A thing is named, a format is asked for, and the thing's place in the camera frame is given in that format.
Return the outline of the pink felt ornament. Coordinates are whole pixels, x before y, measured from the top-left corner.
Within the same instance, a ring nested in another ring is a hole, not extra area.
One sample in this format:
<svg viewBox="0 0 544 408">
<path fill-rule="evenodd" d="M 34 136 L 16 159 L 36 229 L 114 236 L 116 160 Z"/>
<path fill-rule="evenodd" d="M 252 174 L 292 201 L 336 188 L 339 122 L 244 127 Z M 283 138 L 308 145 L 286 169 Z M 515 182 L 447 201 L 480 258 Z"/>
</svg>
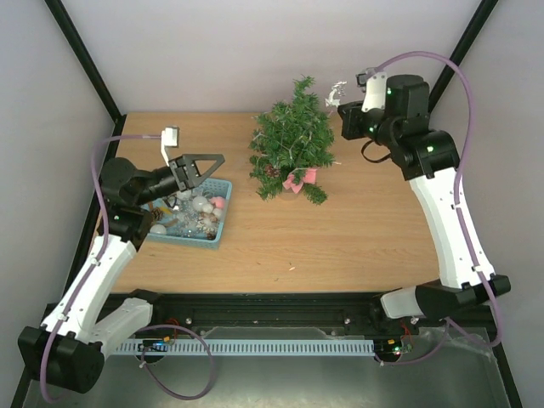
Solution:
<svg viewBox="0 0 544 408">
<path fill-rule="evenodd" d="M 284 190 L 298 194 L 306 184 L 316 183 L 317 171 L 317 167 L 296 168 L 287 175 L 282 182 L 282 187 Z"/>
</svg>

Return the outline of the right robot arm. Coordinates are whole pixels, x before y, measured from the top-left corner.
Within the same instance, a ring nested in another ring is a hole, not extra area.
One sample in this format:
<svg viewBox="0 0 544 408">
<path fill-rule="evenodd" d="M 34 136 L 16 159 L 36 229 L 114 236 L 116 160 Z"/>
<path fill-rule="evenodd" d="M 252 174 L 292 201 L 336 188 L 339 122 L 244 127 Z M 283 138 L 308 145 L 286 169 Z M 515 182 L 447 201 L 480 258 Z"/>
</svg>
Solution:
<svg viewBox="0 0 544 408">
<path fill-rule="evenodd" d="M 388 149 L 418 199 L 433 238 L 439 278 L 387 292 L 371 311 L 371 324 L 391 332 L 403 317 L 441 320 L 510 292 L 479 243 L 462 185 L 455 179 L 460 157 L 453 138 L 429 126 L 429 85 L 417 75 L 368 71 L 356 77 L 361 101 L 339 105 L 342 136 L 368 138 Z"/>
</svg>

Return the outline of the small green christmas tree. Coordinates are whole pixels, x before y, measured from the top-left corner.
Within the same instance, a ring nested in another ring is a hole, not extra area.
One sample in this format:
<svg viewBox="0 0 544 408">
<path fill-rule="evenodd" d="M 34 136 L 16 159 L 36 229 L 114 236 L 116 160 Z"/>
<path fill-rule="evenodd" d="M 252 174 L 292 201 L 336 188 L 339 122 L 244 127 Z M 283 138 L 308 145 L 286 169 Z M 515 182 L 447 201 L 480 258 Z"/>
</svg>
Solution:
<svg viewBox="0 0 544 408">
<path fill-rule="evenodd" d="M 317 167 L 319 171 L 335 161 L 331 152 L 334 133 L 327 114 L 320 108 L 320 98 L 311 91 L 314 84 L 311 76 L 296 79 L 290 100 L 277 101 L 269 111 L 255 117 L 257 127 L 249 143 L 249 176 L 258 181 L 257 194 L 264 201 L 281 194 L 282 182 L 294 169 Z M 269 164 L 280 169 L 278 178 L 266 175 L 264 169 Z M 315 205 L 328 198 L 317 179 L 298 194 Z"/>
</svg>

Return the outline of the silver glitter reindeer ornament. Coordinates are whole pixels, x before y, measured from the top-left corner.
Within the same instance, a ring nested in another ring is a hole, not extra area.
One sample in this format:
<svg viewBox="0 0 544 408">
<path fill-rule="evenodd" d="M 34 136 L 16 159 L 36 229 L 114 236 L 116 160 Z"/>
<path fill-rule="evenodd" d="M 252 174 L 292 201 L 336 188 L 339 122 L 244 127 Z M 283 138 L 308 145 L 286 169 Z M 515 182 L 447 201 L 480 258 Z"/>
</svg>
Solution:
<svg viewBox="0 0 544 408">
<path fill-rule="evenodd" d="M 331 86 L 329 94 L 325 97 L 325 106 L 329 114 L 336 111 L 341 104 L 341 99 L 345 95 L 346 85 L 346 81 L 338 81 Z"/>
</svg>

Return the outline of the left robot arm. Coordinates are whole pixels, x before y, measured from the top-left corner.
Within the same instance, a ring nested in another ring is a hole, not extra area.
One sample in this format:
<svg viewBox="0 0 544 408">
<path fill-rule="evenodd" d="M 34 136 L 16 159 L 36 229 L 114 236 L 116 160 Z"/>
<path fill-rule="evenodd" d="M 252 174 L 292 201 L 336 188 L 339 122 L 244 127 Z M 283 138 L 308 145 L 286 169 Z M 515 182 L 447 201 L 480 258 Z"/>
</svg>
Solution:
<svg viewBox="0 0 544 408">
<path fill-rule="evenodd" d="M 27 326 L 18 337 L 33 379 L 85 394 L 112 352 L 150 323 L 156 297 L 151 292 L 130 297 L 99 317 L 120 273 L 150 233 L 153 217 L 144 206 L 200 186 L 224 161 L 221 154 L 186 154 L 145 171 L 127 158 L 115 157 L 94 173 L 105 215 L 90 253 L 54 310 L 39 327 Z"/>
</svg>

